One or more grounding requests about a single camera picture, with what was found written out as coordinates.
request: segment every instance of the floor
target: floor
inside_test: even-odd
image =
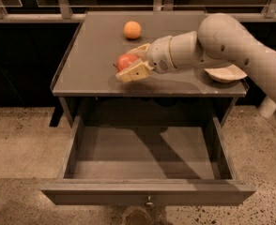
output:
[[[132,211],[154,225],[276,224],[276,113],[236,106],[223,127],[238,175],[257,191],[237,207],[55,206],[40,191],[62,165],[70,128],[49,127],[53,108],[0,108],[1,224],[125,224]]]

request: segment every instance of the apple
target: apple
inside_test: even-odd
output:
[[[133,62],[135,62],[139,57],[134,54],[122,54],[117,59],[117,72],[122,71],[127,68]]]

